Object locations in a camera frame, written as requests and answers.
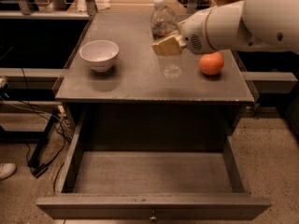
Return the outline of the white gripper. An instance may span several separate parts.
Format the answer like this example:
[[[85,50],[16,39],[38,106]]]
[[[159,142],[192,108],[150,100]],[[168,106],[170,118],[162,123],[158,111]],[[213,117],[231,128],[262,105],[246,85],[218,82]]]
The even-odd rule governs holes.
[[[213,8],[199,10],[188,19],[180,21],[181,35],[170,35],[151,46],[158,56],[177,56],[187,48],[193,54],[213,53],[207,36],[207,21]]]

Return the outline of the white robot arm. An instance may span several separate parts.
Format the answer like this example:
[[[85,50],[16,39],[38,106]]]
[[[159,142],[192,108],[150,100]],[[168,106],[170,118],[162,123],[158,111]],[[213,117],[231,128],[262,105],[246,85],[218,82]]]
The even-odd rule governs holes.
[[[299,53],[299,0],[241,0],[195,12],[174,35],[152,44],[162,56],[224,49]]]

